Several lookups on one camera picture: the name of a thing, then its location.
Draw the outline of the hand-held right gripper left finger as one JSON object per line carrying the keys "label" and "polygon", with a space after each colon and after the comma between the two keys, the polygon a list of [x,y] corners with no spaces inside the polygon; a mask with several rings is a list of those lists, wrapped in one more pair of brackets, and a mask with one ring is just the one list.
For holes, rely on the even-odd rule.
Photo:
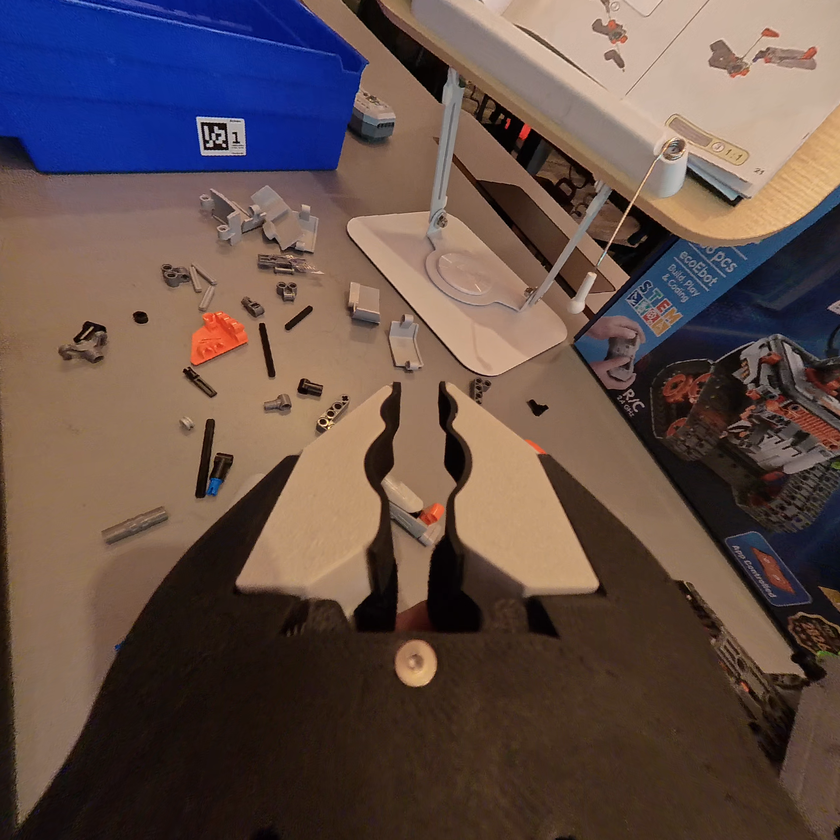
{"label": "hand-held right gripper left finger", "polygon": [[402,386],[382,387],[305,447],[237,578],[240,592],[340,605],[395,624],[397,568],[382,481],[394,465]]}

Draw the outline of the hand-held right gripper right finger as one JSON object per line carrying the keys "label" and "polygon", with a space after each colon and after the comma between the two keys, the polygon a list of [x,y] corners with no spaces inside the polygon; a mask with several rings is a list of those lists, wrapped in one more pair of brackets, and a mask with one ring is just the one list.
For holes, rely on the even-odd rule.
{"label": "hand-held right gripper right finger", "polygon": [[481,628],[500,602],[596,592],[600,582],[542,456],[447,382],[440,426],[455,482],[440,540],[440,626]]}

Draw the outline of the blue plastic bin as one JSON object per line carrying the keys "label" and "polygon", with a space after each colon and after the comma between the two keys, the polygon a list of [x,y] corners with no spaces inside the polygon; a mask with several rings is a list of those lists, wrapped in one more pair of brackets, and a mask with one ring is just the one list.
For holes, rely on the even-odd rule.
{"label": "blue plastic bin", "polygon": [[295,1],[2,1],[1,36],[48,173],[334,170],[368,64]]}

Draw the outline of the white orange assembled part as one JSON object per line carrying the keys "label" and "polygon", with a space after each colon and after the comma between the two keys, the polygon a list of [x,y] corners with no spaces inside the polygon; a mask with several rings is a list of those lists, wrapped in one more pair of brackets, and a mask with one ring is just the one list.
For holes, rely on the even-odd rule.
{"label": "white orange assembled part", "polygon": [[445,530],[445,506],[434,503],[425,506],[423,500],[407,485],[386,476],[382,487],[390,505],[391,519],[422,545],[433,548]]}

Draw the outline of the medium black axle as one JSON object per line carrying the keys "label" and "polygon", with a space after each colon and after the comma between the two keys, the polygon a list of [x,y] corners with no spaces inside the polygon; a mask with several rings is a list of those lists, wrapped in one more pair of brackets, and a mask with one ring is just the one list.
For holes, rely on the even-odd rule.
{"label": "medium black axle", "polygon": [[205,498],[207,494],[207,486],[209,481],[209,473],[211,470],[211,457],[213,454],[214,435],[215,435],[215,420],[208,418],[205,421],[203,431],[203,442],[201,455],[196,475],[195,499]]}

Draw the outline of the grey tube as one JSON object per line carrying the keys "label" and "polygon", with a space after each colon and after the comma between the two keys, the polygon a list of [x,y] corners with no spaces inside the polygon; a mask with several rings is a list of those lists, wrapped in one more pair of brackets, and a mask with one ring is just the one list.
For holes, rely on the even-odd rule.
{"label": "grey tube", "polygon": [[101,531],[101,537],[108,545],[118,543],[167,522],[168,518],[168,511],[164,507],[156,507],[105,528]]}

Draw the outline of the robot kit box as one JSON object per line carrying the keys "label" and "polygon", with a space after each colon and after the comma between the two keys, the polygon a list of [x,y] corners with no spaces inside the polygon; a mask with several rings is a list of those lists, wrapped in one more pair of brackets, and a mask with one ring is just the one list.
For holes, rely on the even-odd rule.
{"label": "robot kit box", "polygon": [[756,244],[678,239],[574,348],[794,646],[838,655],[839,191]]}

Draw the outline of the white book stand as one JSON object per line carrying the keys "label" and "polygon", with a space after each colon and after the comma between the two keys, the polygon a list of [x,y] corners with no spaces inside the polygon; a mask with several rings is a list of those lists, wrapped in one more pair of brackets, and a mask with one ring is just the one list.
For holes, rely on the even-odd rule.
{"label": "white book stand", "polygon": [[[417,19],[412,10],[412,2],[377,2],[377,5],[394,26],[413,37],[438,58],[446,61],[449,68],[448,80],[444,86],[444,120],[440,139],[442,146],[437,154],[432,207],[424,234],[432,251],[427,257],[421,274],[427,276],[442,293],[450,298],[474,307],[503,306],[507,308],[506,314],[509,317],[516,315],[513,323],[523,320],[531,310],[536,308],[538,301],[549,290],[551,282],[559,274],[568,255],[583,238],[591,224],[591,219],[597,212],[597,207],[604,204],[610,192],[628,197],[631,203],[641,203],[646,215],[667,228],[671,234],[682,235],[684,238],[704,245],[738,245],[742,241],[761,240],[782,229],[782,226],[774,229],[769,227],[747,229],[741,217],[746,215],[747,219],[750,219],[754,215],[753,211],[738,210],[724,204],[720,198],[705,197],[696,185],[689,185],[688,197],[681,197],[680,193],[684,189],[687,172],[692,167],[689,165],[687,142],[679,136],[664,142],[641,179],[638,182],[631,181],[626,174],[618,171],[587,145],[578,141],[563,126],[544,118],[529,102],[449,46]],[[477,243],[456,245],[454,236],[450,233],[450,230],[454,228],[454,223],[448,221],[445,193],[455,152],[458,108],[463,98],[463,92],[459,86],[460,77],[480,83],[500,104],[510,106],[516,116],[530,123],[552,144],[590,170],[596,180],[604,183],[593,209],[574,233],[571,243],[567,245],[561,258],[554,264],[548,277],[537,290],[520,291],[514,295],[511,283],[501,278],[500,270],[492,268],[490,262],[479,257]],[[830,120],[837,112],[838,106],[824,121]],[[796,156],[799,149],[812,135],[813,133],[790,159]],[[770,192],[769,184],[779,180],[779,172],[783,170],[787,162],[752,197],[735,196],[735,198],[750,201],[757,194],[766,191],[766,196],[760,197],[759,204],[762,207],[768,204],[770,199],[775,197],[775,194]]]}

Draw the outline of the small grey blue device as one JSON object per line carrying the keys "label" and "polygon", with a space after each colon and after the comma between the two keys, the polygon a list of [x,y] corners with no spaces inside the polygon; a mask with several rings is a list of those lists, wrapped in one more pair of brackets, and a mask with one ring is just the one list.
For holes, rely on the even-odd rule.
{"label": "small grey blue device", "polygon": [[395,125],[396,115],[388,104],[363,88],[357,91],[348,125],[357,138],[368,143],[387,140]]}

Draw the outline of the instruction booklet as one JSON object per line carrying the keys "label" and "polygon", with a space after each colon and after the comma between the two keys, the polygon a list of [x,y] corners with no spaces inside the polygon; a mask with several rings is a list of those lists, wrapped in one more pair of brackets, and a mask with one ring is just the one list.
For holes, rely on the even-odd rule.
{"label": "instruction booklet", "polygon": [[416,18],[638,182],[664,142],[752,197],[839,99],[838,2],[412,2]]}

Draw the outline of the light grey bracket piece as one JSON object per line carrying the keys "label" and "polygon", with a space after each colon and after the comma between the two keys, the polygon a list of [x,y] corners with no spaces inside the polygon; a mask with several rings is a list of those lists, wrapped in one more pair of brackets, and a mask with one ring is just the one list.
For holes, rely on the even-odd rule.
{"label": "light grey bracket piece", "polygon": [[398,321],[392,321],[388,334],[392,360],[395,368],[415,372],[424,367],[417,346],[418,324],[411,314],[405,314]]}
{"label": "light grey bracket piece", "polygon": [[350,283],[348,310],[352,320],[379,325],[382,317],[380,301],[379,288],[365,286],[355,281]]}

